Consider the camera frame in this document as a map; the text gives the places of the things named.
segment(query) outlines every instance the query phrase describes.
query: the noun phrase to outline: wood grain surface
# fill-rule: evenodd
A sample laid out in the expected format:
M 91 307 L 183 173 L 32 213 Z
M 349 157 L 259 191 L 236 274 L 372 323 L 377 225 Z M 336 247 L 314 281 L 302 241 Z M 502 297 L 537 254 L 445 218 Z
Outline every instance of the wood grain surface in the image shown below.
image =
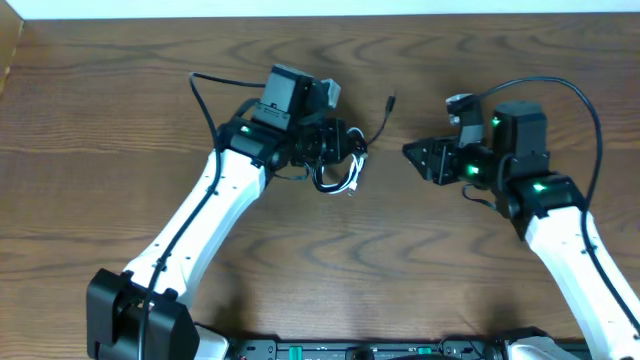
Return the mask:
M 536 325 L 581 337 L 511 225 L 437 187 L 405 143 L 453 134 L 444 99 L 528 75 L 591 97 L 605 159 L 600 234 L 640 289 L 640 15 L 415 16 L 29 22 L 0 100 L 0 358 L 83 359 L 85 291 L 120 271 L 173 215 L 211 148 L 189 71 L 264 81 L 285 63 L 343 88 L 339 115 L 371 136 L 356 196 L 274 180 L 209 267 L 192 315 L 285 339 L 425 339 Z M 218 122 L 259 90 L 202 83 Z M 542 102 L 554 169 L 583 191 L 594 157 L 570 91 Z

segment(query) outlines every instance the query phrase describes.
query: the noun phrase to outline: white cable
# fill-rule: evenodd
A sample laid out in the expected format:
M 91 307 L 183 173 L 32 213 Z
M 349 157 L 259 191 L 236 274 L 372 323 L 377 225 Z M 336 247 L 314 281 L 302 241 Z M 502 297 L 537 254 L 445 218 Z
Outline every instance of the white cable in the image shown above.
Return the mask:
M 364 134 L 362 133 L 362 130 L 358 129 L 357 127 L 352 127 L 349 130 L 347 130 L 347 134 L 352 131 L 357 131 L 360 134 L 360 136 L 362 136 L 362 139 L 364 139 Z M 331 192 L 327 192 L 327 194 L 332 194 L 332 195 L 339 194 L 345 191 L 346 189 L 350 189 L 350 191 L 355 191 L 356 187 L 358 186 L 358 177 L 360 176 L 360 172 L 364 168 L 364 163 L 365 163 L 367 154 L 365 153 L 359 156 L 356 156 L 355 154 L 351 154 L 351 156 L 353 157 L 353 160 L 351 161 L 351 167 L 349 168 L 349 172 L 347 175 L 348 180 L 340 188 Z M 321 175 L 324 175 L 324 166 L 320 167 L 320 171 L 321 171 Z M 313 170 L 312 175 L 315 178 L 316 169 Z M 320 187 L 326 189 L 330 187 L 335 187 L 338 184 L 339 183 L 320 184 Z

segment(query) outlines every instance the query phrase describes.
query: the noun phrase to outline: black bracket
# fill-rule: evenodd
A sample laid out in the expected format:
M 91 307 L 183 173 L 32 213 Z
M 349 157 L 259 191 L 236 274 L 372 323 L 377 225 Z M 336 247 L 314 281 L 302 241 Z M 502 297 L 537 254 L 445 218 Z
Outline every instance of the black bracket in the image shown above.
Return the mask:
M 87 353 L 92 359 L 135 360 L 145 289 L 131 282 L 129 272 L 116 275 L 100 269 L 87 288 Z M 146 359 L 193 359 L 200 337 L 176 292 L 153 294 L 146 336 Z

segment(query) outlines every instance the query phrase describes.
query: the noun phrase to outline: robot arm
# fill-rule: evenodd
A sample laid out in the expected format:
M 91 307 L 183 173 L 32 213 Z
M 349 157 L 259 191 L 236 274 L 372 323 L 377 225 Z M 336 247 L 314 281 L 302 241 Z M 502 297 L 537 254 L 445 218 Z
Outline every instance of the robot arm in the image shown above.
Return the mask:
M 557 78 L 543 81 L 566 83 Z M 583 237 L 585 198 L 571 178 L 549 171 L 547 118 L 541 106 L 527 101 L 498 105 L 491 121 L 493 144 L 489 147 L 484 136 L 481 98 L 464 94 L 448 99 L 450 120 L 460 127 L 459 134 L 407 144 L 403 148 L 405 156 L 425 180 L 437 185 L 463 180 L 477 189 L 490 189 L 496 197 L 495 204 L 471 200 L 509 219 L 519 237 L 540 257 L 562 291 L 592 357 L 638 358 L 640 340 L 633 321 L 640 316 L 640 302 L 607 253 L 590 214 L 586 220 L 588 237 Z M 511 338 L 503 342 L 505 355 L 508 359 L 572 356 L 545 338 Z
M 193 83 L 192 88 L 203 106 Z M 89 357 L 211 360 L 224 356 L 227 340 L 196 326 L 188 309 L 204 271 L 240 215 L 287 164 L 305 168 L 307 175 L 313 173 L 312 181 L 321 192 L 355 190 L 367 144 L 359 129 L 346 130 L 342 119 L 326 117 L 335 109 L 339 94 L 340 86 L 331 79 L 320 81 L 275 65 L 262 98 L 247 100 L 219 127 L 219 135 L 210 121 L 216 149 L 176 214 L 122 274 L 101 269 L 89 284 Z M 254 112 L 247 120 L 243 115 L 251 107 Z M 221 164 L 216 161 L 217 151 Z M 324 184 L 324 166 L 350 155 L 354 163 L 342 181 Z
M 584 334 L 591 356 L 594 359 L 635 358 L 640 354 L 640 341 L 586 254 L 580 215 L 581 211 L 575 206 L 549 210 L 547 216 L 531 220 L 525 240 L 553 275 Z M 590 214 L 587 221 L 600 264 L 638 317 L 638 297 L 602 244 Z
M 133 283 L 148 286 L 157 259 L 205 195 L 217 166 L 214 153 L 215 150 L 209 155 L 196 186 L 160 235 L 125 267 L 125 272 L 133 273 Z M 218 194 L 209 198 L 173 248 L 154 288 L 159 294 L 167 289 L 175 290 L 177 301 L 187 307 L 191 307 L 204 271 L 234 223 L 266 185 L 264 167 L 252 165 L 251 158 L 246 155 L 227 149 L 222 152 L 222 164 L 222 176 L 216 188 Z

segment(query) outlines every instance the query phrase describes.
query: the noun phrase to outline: white wall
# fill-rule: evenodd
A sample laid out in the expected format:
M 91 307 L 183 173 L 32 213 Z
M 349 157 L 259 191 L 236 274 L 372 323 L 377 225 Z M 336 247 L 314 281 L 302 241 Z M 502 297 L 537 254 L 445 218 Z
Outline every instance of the white wall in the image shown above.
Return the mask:
M 640 0 L 8 0 L 25 20 L 640 11 Z

